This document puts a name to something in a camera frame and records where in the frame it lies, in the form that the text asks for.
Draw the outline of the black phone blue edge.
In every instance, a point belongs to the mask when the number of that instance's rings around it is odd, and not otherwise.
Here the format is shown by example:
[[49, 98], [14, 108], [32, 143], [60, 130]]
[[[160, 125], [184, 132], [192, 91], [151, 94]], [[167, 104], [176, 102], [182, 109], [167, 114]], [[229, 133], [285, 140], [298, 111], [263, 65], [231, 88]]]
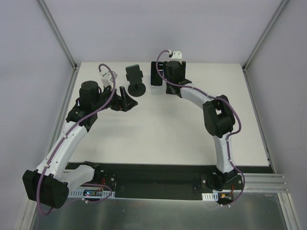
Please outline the black phone blue edge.
[[152, 61], [151, 62], [151, 86], [162, 86], [163, 85], [163, 80], [159, 76], [158, 72], [163, 75], [163, 70], [164, 70], [164, 64], [163, 62], [158, 62], [158, 68], [156, 68], [156, 62]]

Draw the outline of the silver folding phone stand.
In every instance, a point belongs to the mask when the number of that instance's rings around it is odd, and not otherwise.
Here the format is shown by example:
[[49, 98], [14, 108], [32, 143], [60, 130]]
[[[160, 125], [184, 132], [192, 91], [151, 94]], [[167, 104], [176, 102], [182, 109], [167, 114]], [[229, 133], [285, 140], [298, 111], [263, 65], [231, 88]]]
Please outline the silver folding phone stand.
[[152, 95], [164, 95], [166, 91], [165, 86], [151, 86], [151, 94]]

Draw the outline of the black round-base phone stand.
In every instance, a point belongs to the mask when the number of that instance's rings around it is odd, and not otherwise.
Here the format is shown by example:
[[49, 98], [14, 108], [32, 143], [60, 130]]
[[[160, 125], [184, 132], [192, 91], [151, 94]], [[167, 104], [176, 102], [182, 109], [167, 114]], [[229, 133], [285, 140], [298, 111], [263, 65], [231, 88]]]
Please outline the black round-base phone stand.
[[146, 92], [146, 86], [143, 82], [138, 84], [129, 84], [128, 93], [133, 97], [140, 97]]

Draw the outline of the black phone teal edge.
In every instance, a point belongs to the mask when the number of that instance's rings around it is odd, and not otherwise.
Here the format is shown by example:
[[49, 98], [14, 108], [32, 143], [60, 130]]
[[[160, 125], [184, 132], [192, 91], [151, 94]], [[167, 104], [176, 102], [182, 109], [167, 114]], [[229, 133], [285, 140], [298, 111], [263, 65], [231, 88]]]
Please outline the black phone teal edge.
[[138, 84], [142, 82], [142, 71], [139, 65], [131, 65], [125, 67], [126, 79], [130, 84]]

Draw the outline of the black folding phone stand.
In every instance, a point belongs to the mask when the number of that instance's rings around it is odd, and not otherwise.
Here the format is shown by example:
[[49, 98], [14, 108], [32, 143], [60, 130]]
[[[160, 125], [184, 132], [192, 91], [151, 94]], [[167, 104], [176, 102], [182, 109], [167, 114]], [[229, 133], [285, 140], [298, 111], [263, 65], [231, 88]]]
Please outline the black folding phone stand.
[[166, 94], [175, 95], [176, 94], [176, 87], [171, 84], [166, 84]]

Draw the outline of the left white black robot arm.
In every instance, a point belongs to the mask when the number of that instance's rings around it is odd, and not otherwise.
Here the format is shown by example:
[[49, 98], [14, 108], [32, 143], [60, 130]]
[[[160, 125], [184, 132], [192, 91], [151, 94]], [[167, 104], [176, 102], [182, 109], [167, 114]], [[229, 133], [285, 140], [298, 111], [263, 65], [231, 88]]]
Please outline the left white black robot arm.
[[102, 186], [101, 167], [85, 161], [75, 170], [64, 170], [79, 142], [98, 119], [97, 113], [105, 109], [127, 112], [137, 106], [123, 86], [119, 94], [111, 86], [100, 88], [95, 81], [85, 81], [79, 89], [79, 97], [68, 112], [61, 136], [46, 158], [35, 170], [26, 170], [22, 180], [27, 197], [40, 204], [59, 209], [66, 202], [69, 192], [88, 183]]

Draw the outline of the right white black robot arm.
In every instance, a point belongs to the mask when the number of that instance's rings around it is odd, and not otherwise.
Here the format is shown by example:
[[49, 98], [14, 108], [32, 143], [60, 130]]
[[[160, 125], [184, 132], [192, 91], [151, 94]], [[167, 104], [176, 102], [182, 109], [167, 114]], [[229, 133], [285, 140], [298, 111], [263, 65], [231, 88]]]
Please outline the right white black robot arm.
[[225, 95], [211, 96], [197, 90], [185, 78], [184, 62], [164, 62], [163, 77], [166, 79], [167, 93], [186, 99], [203, 111], [204, 125], [213, 137], [216, 152], [216, 172], [208, 176], [206, 184], [212, 190], [222, 191], [232, 185], [237, 170], [232, 162], [230, 135], [235, 125], [235, 116]]

